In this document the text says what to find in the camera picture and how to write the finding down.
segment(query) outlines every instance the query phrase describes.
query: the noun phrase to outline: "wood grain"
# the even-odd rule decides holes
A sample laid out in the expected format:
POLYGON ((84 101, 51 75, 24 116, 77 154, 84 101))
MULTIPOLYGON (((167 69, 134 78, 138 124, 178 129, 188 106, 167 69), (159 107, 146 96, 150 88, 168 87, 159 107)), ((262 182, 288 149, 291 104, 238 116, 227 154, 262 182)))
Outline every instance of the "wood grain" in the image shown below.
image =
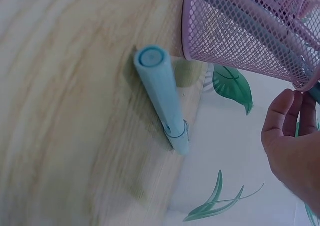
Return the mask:
MULTIPOLYGON (((0 225, 161 224, 182 158, 132 55, 159 44, 181 56, 181 9, 0 0, 0 225)), ((199 80, 179 89, 191 125, 206 71, 194 65, 199 80)))

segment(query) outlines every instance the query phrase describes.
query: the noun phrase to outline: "metal mesh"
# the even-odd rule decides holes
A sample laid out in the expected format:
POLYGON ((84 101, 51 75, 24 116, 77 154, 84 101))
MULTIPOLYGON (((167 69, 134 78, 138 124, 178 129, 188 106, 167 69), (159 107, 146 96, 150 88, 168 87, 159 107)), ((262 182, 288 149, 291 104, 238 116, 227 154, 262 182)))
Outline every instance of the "metal mesh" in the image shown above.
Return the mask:
POLYGON ((320 79, 320 0, 184 0, 182 43, 188 60, 306 91, 320 79))

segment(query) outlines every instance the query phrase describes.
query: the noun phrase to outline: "finger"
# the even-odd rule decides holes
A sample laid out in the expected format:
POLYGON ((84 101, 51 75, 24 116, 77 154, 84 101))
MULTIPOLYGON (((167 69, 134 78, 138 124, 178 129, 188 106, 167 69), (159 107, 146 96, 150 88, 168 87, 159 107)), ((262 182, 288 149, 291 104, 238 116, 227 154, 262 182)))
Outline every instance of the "finger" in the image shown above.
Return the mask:
POLYGON ((274 140, 284 136, 284 122, 294 100, 294 92, 286 89, 270 105, 261 133, 261 141, 265 150, 274 140))
POLYGON ((316 101, 307 92, 303 94, 300 111, 299 136, 309 135, 317 131, 316 101))
POLYGON ((294 137, 296 135, 297 120, 300 113, 300 109, 303 103, 303 96, 301 92, 294 92, 293 104, 285 117, 283 124, 283 134, 284 136, 294 137))

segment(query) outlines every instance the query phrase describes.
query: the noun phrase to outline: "green leaf print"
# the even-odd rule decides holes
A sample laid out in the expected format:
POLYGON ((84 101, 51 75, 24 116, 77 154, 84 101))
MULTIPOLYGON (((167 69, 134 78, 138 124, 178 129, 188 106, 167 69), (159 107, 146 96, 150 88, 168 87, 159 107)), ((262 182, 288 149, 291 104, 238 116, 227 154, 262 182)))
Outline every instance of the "green leaf print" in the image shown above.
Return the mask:
POLYGON ((215 64, 212 82, 220 96, 243 105, 246 115, 250 113, 254 106, 250 85, 236 68, 215 64))
POLYGON ((239 200, 247 199, 247 198, 255 195, 256 193, 258 193, 263 188, 264 185, 265 185, 265 183, 263 182, 263 184, 259 188, 259 190, 257 190, 256 192, 254 192, 246 197, 241 197, 241 195, 245 189, 245 186, 242 186, 239 193, 237 194, 237 196, 234 199, 219 200, 220 194, 222 192, 222 187, 223 187, 223 175, 222 175, 222 171, 220 170, 216 184, 215 184, 215 188, 213 190, 211 197, 203 205, 192 210, 183 221, 188 222, 188 221, 200 220, 200 219, 220 215, 220 214, 228 211, 229 209, 231 209, 239 200), (226 202, 230 202, 230 203, 223 206, 223 207, 214 209, 216 204, 226 203, 226 202))

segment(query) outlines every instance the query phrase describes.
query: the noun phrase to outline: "marker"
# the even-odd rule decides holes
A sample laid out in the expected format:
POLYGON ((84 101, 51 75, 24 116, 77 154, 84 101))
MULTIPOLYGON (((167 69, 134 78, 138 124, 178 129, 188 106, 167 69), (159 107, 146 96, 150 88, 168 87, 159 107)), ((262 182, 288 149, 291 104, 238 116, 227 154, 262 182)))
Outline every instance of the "marker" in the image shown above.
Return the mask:
POLYGON ((183 118, 170 55, 157 45, 148 45, 135 54, 134 65, 173 149, 186 155, 189 126, 183 118))

